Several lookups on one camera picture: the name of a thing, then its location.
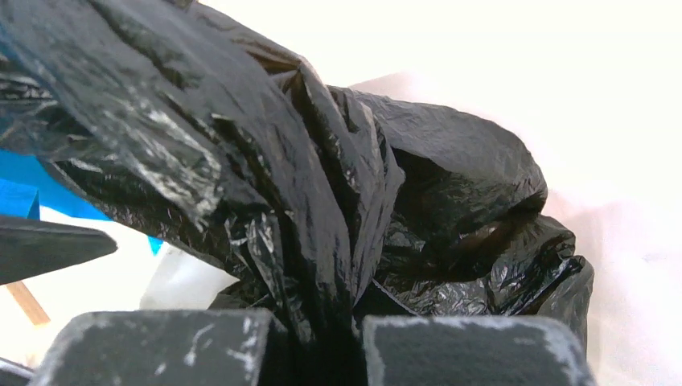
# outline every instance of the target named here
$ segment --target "crumpled black plastic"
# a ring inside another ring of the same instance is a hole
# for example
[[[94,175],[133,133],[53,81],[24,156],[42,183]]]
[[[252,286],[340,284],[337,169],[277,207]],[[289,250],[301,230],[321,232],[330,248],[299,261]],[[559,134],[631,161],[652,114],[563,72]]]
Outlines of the crumpled black plastic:
[[[546,314],[585,334],[591,267],[492,122],[327,87],[183,0],[0,2],[0,55],[0,148],[239,277],[223,300],[275,311],[303,384],[362,384],[361,314]]]

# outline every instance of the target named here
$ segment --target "wooden stick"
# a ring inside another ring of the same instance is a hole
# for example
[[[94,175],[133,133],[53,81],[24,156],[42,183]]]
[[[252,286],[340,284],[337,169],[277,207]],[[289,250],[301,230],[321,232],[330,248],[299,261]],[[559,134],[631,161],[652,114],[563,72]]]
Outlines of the wooden stick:
[[[43,307],[35,299],[31,291],[23,284],[23,281],[17,281],[6,285],[7,290],[10,291],[12,298],[22,308],[23,313],[31,320],[34,326],[39,326],[50,322],[50,317],[47,316]]]

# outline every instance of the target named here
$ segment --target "plastic bag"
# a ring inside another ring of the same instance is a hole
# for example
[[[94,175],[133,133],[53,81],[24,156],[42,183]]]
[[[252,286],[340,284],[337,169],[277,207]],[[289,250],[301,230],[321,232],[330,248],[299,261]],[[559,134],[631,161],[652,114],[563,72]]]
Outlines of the plastic bag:
[[[303,384],[363,383],[353,320],[362,314],[473,313],[456,299],[480,295],[474,301],[496,305],[480,313],[585,317],[585,302],[562,295],[575,292],[570,274],[591,279],[587,265],[565,267],[584,263],[570,256],[565,230],[546,245],[526,241],[552,235],[520,223],[544,220],[546,186],[518,138],[491,122],[328,88],[293,52],[182,1],[8,0],[0,54],[87,131],[92,150],[51,156],[68,134],[8,146],[19,134],[2,127],[0,146],[40,155],[52,176],[112,219],[240,278],[221,299],[275,310]],[[41,121],[18,104],[9,102],[6,126]],[[485,236],[491,228],[503,232]],[[431,276],[401,272],[430,267],[427,257],[463,275],[451,300],[439,292],[450,277],[429,287]],[[492,272],[515,269],[505,265],[514,257],[526,261],[524,273]],[[557,259],[567,262],[557,268]],[[523,279],[502,285],[517,306],[498,307],[494,292],[478,291],[482,277]],[[405,283],[430,291],[404,291]],[[538,307],[524,308],[525,299]]]

